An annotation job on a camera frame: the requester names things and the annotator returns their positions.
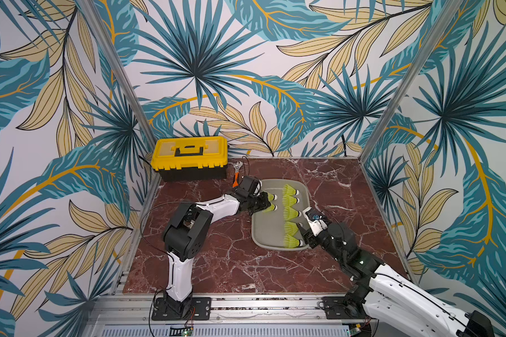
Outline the yellow black toolbox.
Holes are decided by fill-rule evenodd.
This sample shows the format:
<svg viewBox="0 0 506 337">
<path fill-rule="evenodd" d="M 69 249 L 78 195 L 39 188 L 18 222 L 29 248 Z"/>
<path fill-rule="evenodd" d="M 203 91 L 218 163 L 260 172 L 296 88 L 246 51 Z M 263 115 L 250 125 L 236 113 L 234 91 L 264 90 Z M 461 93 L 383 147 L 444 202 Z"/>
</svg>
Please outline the yellow black toolbox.
<svg viewBox="0 0 506 337">
<path fill-rule="evenodd" d="M 228 150 L 222 136 L 160 139 L 150 165 L 164 182 L 223 180 Z"/>
</svg>

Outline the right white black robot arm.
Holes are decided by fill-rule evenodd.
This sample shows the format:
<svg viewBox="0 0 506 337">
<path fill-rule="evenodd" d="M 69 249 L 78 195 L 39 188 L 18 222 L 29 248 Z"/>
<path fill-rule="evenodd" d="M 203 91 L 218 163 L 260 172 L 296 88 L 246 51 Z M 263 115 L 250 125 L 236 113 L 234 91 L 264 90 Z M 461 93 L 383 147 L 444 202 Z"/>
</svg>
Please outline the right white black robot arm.
<svg viewBox="0 0 506 337">
<path fill-rule="evenodd" d="M 347 317 L 385 322 L 408 336 L 493 336 L 488 317 L 460 310 L 408 281 L 362 249 L 346 225 L 320 220 L 298 228 L 311 248 L 326 251 L 354 283 L 338 305 Z"/>
</svg>

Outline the yellow-green shuttlecock two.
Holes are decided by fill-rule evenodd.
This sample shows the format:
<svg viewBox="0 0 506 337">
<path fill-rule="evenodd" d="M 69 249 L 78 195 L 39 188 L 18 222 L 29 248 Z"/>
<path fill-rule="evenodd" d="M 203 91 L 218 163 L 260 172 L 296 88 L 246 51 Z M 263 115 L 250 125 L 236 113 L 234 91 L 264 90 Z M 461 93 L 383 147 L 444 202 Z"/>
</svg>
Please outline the yellow-green shuttlecock two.
<svg viewBox="0 0 506 337">
<path fill-rule="evenodd" d="M 283 196 L 284 197 L 296 197 L 299 195 L 298 189 L 294 188 L 290 184 L 285 184 L 283 186 Z"/>
</svg>

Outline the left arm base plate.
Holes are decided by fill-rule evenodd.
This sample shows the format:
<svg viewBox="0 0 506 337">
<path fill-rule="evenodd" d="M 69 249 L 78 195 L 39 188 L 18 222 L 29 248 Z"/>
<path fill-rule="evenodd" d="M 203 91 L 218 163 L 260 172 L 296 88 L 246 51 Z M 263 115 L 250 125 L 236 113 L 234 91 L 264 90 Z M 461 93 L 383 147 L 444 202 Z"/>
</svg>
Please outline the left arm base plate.
<svg viewBox="0 0 506 337">
<path fill-rule="evenodd" d="M 187 298 L 184 302 L 159 297 L 153 304 L 150 319 L 156 322 L 185 321 L 186 319 L 208 321 L 211 314 L 211 304 L 210 297 Z"/>
</svg>

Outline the yellow-green shuttlecock three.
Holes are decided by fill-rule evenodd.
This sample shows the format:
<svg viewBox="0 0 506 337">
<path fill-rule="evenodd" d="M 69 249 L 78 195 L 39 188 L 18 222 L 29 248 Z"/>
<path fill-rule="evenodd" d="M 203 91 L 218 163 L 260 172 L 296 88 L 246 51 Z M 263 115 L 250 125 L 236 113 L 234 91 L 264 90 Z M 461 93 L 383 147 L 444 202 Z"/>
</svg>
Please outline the yellow-green shuttlecock three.
<svg viewBox="0 0 506 337">
<path fill-rule="evenodd" d="M 283 209 L 283 218 L 285 221 L 291 221 L 300 217 L 300 212 L 292 207 L 285 207 Z"/>
</svg>

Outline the right aluminium frame post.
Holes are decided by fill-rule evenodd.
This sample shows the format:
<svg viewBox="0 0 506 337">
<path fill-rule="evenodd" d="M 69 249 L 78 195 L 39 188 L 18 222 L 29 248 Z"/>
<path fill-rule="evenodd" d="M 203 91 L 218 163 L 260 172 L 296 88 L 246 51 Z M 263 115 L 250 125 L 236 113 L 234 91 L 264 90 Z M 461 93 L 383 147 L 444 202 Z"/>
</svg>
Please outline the right aluminium frame post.
<svg viewBox="0 0 506 337">
<path fill-rule="evenodd" d="M 415 59 L 410 64 L 408 71 L 401 80 L 401 83 L 399 84 L 394 96 L 390 100 L 389 105 L 385 110 L 385 113 L 381 116 L 381 118 L 379 118 L 378 124 L 371 133 L 371 137 L 369 137 L 368 142 L 366 143 L 359 157 L 361 166 L 363 166 L 371 157 L 376 142 L 378 142 L 378 140 L 382 136 L 383 131 L 385 130 L 388 123 L 392 119 L 394 113 L 396 112 L 396 108 L 398 108 L 408 88 L 413 83 L 414 78 L 416 78 L 419 75 L 427 59 L 433 53 L 437 43 L 442 38 L 445 29 L 449 26 L 452 18 L 454 17 L 456 11 L 459 9 L 462 3 L 463 1 L 461 0 L 447 1 L 445 7 L 442 8 L 441 13 L 439 14 L 439 19 L 437 20 L 437 22 L 434 23 L 431 32 L 426 36 L 423 47 L 421 47 L 418 50 Z"/>
</svg>

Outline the aluminium frame post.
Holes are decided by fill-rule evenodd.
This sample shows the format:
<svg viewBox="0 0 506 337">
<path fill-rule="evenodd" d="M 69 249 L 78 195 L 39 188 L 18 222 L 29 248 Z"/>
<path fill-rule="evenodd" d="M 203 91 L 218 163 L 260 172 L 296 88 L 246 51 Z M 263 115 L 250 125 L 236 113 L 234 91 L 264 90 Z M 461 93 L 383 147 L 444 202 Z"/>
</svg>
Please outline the aluminium frame post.
<svg viewBox="0 0 506 337">
<path fill-rule="evenodd" d="M 103 19 L 99 15 L 93 1 L 80 0 L 77 2 L 83 12 L 88 25 L 90 26 L 102 52 L 107 59 L 111 71 L 114 73 L 116 80 L 122 89 L 129 105 L 132 108 L 135 118 L 137 119 L 142 132 L 145 134 L 148 147 L 150 150 L 155 149 L 156 139 L 148 124 L 148 119 L 143 111 L 138 97 L 134 92 L 134 88 L 129 81 L 125 68 L 118 56 L 118 52 L 112 43 L 110 35 L 105 31 Z"/>
<path fill-rule="evenodd" d="M 437 43 L 442 38 L 445 29 L 449 26 L 452 18 L 454 17 L 456 11 L 459 9 L 462 3 L 463 1 L 461 0 L 447 1 L 445 7 L 442 8 L 441 13 L 439 14 L 439 19 L 437 20 L 437 22 L 434 23 L 431 32 L 426 36 L 423 47 L 421 47 L 418 50 L 415 59 L 410 64 L 408 71 L 401 80 L 401 83 L 399 84 L 394 96 L 390 100 L 389 105 L 385 110 L 385 113 L 381 116 L 381 118 L 379 118 L 378 124 L 371 133 L 371 137 L 369 137 L 368 142 L 366 143 L 359 157 L 361 166 L 363 166 L 371 157 L 376 142 L 378 142 L 378 140 L 382 136 L 383 131 L 385 130 L 388 123 L 392 119 L 394 113 L 396 112 L 396 108 L 398 108 L 408 88 L 413 83 L 414 78 L 416 78 L 419 75 L 427 59 L 433 53 Z"/>
</svg>

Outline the yellow-green shuttlecock five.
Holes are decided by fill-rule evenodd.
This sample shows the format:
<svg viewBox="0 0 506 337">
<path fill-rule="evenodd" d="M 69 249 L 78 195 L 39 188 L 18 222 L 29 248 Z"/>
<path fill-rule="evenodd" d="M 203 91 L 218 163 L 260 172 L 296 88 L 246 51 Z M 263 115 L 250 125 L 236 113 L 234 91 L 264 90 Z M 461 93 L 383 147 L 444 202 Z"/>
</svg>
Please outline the yellow-green shuttlecock five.
<svg viewBox="0 0 506 337">
<path fill-rule="evenodd" d="M 270 204 L 269 207 L 267 207 L 266 209 L 263 210 L 264 213 L 267 213 L 267 212 L 270 212 L 270 211 L 275 211 L 277 209 L 277 206 L 275 204 Z"/>
</svg>

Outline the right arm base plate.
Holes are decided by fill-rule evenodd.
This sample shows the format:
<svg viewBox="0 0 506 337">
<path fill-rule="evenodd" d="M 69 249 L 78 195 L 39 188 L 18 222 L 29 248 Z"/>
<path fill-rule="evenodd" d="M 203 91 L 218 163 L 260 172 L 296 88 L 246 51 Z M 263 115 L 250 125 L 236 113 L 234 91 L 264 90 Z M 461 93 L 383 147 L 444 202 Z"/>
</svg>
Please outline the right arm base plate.
<svg viewBox="0 0 506 337">
<path fill-rule="evenodd" d="M 320 302 L 327 320 L 365 320 L 362 305 L 347 296 L 326 296 Z"/>
</svg>

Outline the yellow-green shuttlecock six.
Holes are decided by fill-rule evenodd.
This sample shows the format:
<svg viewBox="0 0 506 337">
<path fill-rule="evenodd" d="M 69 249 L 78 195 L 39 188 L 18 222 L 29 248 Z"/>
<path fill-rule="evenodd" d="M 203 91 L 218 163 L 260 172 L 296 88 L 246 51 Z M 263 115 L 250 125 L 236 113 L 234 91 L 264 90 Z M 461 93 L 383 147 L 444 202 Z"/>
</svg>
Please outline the yellow-green shuttlecock six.
<svg viewBox="0 0 506 337">
<path fill-rule="evenodd" d="M 298 225 L 296 223 L 287 221 L 284 224 L 284 231 L 286 235 L 294 236 L 299 232 Z"/>
</svg>

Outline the yellow-green shuttlecock one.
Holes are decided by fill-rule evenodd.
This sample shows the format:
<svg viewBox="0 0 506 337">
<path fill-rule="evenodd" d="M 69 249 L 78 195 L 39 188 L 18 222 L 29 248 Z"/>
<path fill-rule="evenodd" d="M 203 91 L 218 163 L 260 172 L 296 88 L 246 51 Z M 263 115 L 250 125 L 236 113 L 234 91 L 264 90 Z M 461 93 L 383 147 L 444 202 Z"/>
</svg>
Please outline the yellow-green shuttlecock one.
<svg viewBox="0 0 506 337">
<path fill-rule="evenodd" d="M 292 195 L 284 195 L 282 198 L 282 203 L 284 207 L 292 207 L 299 202 L 299 198 Z"/>
</svg>

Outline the grey plastic storage tray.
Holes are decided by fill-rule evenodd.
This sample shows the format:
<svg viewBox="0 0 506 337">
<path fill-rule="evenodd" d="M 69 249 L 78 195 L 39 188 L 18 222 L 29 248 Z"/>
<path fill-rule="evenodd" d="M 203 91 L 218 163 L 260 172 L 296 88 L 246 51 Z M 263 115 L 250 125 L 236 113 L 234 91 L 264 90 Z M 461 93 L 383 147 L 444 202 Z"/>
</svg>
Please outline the grey plastic storage tray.
<svg viewBox="0 0 506 337">
<path fill-rule="evenodd" d="M 298 189 L 299 202 L 292 206 L 292 208 L 300 212 L 300 217 L 291 220 L 290 222 L 296 223 L 297 225 L 302 224 L 306 228 L 309 228 L 309 224 L 304 216 L 304 210 L 310 207 L 309 192 L 306 189 L 306 185 L 299 181 L 291 181 L 285 179 L 265 179 L 262 181 L 261 190 L 263 192 L 271 193 L 277 196 L 277 199 L 271 201 L 272 204 L 277 206 L 275 211 L 264 213 L 260 211 L 252 215 L 252 239 L 255 244 L 264 249 L 271 249 L 276 251 L 301 251 L 309 248 L 300 231 L 294 235 L 299 240 L 302 240 L 303 245 L 297 249 L 286 249 L 283 247 L 283 238 L 285 237 L 283 218 L 283 186 L 290 184 L 294 188 Z"/>
</svg>

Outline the aluminium front rail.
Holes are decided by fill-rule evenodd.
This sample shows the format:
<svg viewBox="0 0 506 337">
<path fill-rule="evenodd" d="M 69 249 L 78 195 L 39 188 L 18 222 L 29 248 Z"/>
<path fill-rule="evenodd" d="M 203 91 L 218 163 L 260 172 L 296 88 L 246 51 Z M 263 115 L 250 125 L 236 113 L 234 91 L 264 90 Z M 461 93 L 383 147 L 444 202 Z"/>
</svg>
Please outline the aluminium front rail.
<svg viewBox="0 0 506 337">
<path fill-rule="evenodd" d="M 209 294 L 209 317 L 189 321 L 192 336 L 349 336 L 358 320 L 329 320 L 323 293 Z M 180 336 L 187 321 L 151 318 L 153 296 L 123 294 L 96 302 L 83 336 Z"/>
</svg>

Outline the yellow-green shuttlecock four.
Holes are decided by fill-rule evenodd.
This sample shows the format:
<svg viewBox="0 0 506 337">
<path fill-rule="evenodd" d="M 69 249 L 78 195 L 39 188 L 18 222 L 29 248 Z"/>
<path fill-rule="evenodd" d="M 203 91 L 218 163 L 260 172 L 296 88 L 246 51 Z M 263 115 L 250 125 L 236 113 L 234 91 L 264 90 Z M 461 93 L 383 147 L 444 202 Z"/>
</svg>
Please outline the yellow-green shuttlecock four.
<svg viewBox="0 0 506 337">
<path fill-rule="evenodd" d="M 297 239 L 296 237 L 286 234 L 283 238 L 283 247 L 286 249 L 297 249 L 303 245 L 302 240 Z"/>
</svg>

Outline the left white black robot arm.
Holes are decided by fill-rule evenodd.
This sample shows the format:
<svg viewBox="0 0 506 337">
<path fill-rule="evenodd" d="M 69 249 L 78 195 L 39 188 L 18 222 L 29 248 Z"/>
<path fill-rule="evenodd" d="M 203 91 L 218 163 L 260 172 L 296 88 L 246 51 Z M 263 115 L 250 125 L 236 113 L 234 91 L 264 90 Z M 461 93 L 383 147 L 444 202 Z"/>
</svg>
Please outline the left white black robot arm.
<svg viewBox="0 0 506 337">
<path fill-rule="evenodd" d="M 211 224 L 242 212 L 253 215 L 268 209 L 271 202 L 261 187 L 259 179 L 246 176 L 238 186 L 216 199 L 178 205 L 162 235 L 169 262 L 163 299 L 172 313 L 183 318 L 193 309 L 193 261 Z"/>
</svg>

